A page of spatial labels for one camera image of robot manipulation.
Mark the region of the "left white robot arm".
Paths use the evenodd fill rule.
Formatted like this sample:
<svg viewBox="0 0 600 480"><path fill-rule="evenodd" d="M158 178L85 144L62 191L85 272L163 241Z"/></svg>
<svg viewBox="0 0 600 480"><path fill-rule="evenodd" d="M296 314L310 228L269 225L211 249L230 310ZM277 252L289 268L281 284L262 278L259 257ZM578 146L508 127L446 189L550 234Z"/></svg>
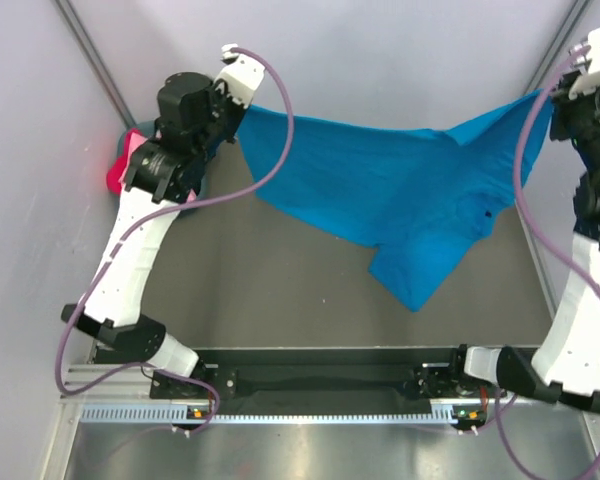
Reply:
<svg viewBox="0 0 600 480"><path fill-rule="evenodd" d="M158 91L159 115L129 131L115 183L121 188L114 227L91 286L62 319L131 361L172 374L185 396L206 387L199 355L141 312L159 249L182 206L199 196L206 166L231 142L264 79L261 69L216 77L177 73Z"/></svg>

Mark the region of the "blue t shirt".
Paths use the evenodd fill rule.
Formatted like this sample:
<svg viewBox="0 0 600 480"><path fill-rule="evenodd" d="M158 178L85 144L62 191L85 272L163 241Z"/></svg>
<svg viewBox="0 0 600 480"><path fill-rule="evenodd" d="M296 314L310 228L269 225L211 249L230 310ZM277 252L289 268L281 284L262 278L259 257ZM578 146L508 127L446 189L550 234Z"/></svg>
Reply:
<svg viewBox="0 0 600 480"><path fill-rule="evenodd" d="M238 132L259 197L374 250L371 275L420 310L514 201L527 95L448 130L388 130L262 107Z"/></svg>

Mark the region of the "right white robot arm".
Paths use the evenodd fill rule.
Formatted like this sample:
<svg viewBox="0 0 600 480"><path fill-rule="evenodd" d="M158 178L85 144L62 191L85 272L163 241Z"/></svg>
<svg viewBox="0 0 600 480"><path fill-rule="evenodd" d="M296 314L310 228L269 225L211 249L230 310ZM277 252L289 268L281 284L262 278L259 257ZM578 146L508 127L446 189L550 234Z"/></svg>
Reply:
<svg viewBox="0 0 600 480"><path fill-rule="evenodd" d="M549 137L568 141L585 172L573 198L570 272L549 333L533 356L505 346L472 346L447 370L449 388L467 396L483 380L545 403L600 414L600 73L565 74L551 94Z"/></svg>

